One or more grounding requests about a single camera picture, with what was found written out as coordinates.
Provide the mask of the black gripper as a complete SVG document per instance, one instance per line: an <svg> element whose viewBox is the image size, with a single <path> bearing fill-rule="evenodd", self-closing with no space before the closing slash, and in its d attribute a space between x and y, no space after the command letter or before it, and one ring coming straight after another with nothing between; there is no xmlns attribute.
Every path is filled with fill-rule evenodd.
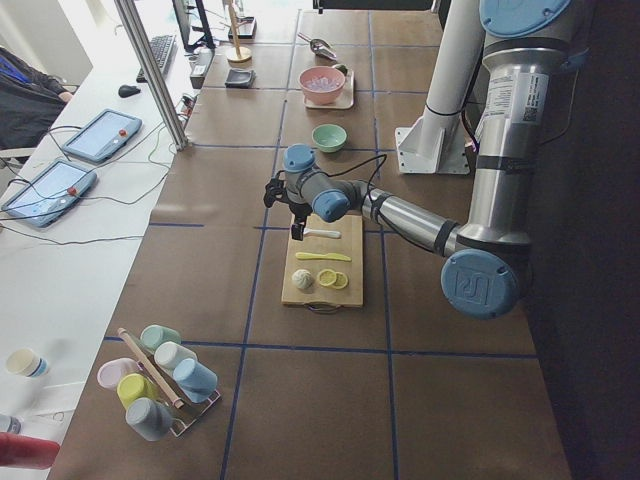
<svg viewBox="0 0 640 480"><path fill-rule="evenodd" d="M289 209L294 215L294 224L291 225L291 238L296 241L303 241L304 228L310 215L310 205L289 200Z"/></svg>

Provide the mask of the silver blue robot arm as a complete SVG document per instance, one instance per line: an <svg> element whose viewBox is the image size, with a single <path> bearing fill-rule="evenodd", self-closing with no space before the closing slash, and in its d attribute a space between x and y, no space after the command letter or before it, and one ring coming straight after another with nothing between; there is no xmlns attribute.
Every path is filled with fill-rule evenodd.
<svg viewBox="0 0 640 480"><path fill-rule="evenodd" d="M334 222L349 211L445 258L441 287L458 311L479 319L510 312L528 288L526 216L551 78L586 54L590 1L455 1L444 26L423 114L396 132L404 173L451 173L452 151L478 66L489 74L468 220L443 218L367 181L332 179L310 147L284 155L264 201L286 203L300 239L311 214Z"/></svg>

